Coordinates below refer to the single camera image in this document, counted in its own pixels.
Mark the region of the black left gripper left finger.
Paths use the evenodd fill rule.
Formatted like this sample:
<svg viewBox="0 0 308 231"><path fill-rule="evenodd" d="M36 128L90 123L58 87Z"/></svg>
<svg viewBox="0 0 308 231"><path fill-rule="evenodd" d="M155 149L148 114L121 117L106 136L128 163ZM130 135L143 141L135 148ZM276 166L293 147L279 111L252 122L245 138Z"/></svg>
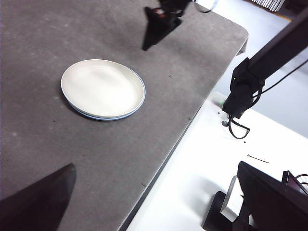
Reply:
<svg viewBox="0 0 308 231"><path fill-rule="evenodd" d="M77 178L70 163L0 201L2 231L56 231Z"/></svg>

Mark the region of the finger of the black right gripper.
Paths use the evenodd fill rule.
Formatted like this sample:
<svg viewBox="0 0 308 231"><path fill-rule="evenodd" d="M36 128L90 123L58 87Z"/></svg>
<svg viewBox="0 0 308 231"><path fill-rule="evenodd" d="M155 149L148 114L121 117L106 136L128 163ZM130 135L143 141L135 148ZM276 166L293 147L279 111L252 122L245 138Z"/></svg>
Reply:
<svg viewBox="0 0 308 231"><path fill-rule="evenodd" d="M182 21L175 14L166 12L162 8L145 7L144 11L147 17L147 27L142 50L147 51L174 31Z"/></svg>

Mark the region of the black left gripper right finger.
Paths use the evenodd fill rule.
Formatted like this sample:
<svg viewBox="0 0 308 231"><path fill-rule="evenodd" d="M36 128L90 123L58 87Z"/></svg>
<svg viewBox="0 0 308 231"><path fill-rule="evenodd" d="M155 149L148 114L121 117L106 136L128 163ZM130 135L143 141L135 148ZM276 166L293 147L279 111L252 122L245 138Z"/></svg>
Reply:
<svg viewBox="0 0 308 231"><path fill-rule="evenodd" d="M306 231L308 196L241 161L237 177L259 231Z"/></svg>

